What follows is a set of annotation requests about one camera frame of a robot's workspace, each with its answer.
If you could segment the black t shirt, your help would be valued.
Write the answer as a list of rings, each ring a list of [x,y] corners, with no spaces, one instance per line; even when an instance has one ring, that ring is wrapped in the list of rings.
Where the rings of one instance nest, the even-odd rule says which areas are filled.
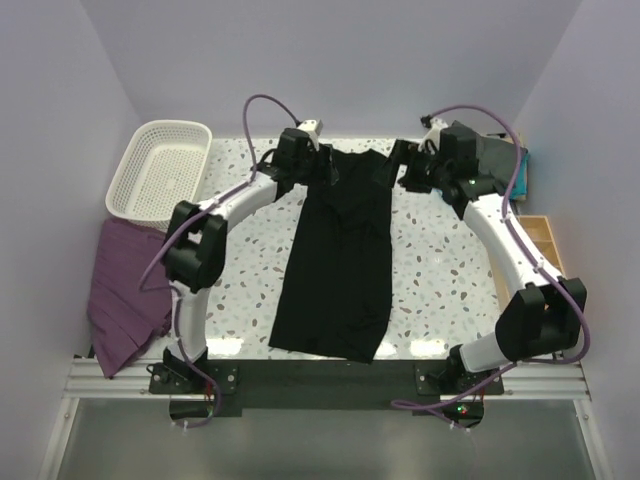
[[[369,364],[392,309],[392,192],[375,150],[337,151],[334,185],[307,189],[269,345]]]

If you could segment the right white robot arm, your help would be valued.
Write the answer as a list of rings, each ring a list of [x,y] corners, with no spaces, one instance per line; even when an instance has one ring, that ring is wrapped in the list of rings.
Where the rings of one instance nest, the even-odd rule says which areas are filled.
[[[510,297],[492,333],[452,347],[441,371],[427,374],[438,393],[469,392],[520,361],[574,361],[586,345],[585,285],[566,278],[529,237],[509,204],[507,181],[484,166],[487,153],[472,129],[433,124],[420,142],[396,140],[377,175],[384,186],[439,191],[497,263]]]

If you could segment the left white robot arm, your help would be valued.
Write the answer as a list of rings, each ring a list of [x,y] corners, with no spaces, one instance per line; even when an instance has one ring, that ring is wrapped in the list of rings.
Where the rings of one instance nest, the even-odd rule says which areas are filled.
[[[320,120],[285,129],[268,160],[255,165],[250,180],[198,204],[174,208],[162,264],[172,290],[172,343],[162,364],[185,392],[209,380],[205,321],[209,294],[226,262],[230,231],[259,209],[277,202],[296,185],[337,182],[331,147],[319,142]]]

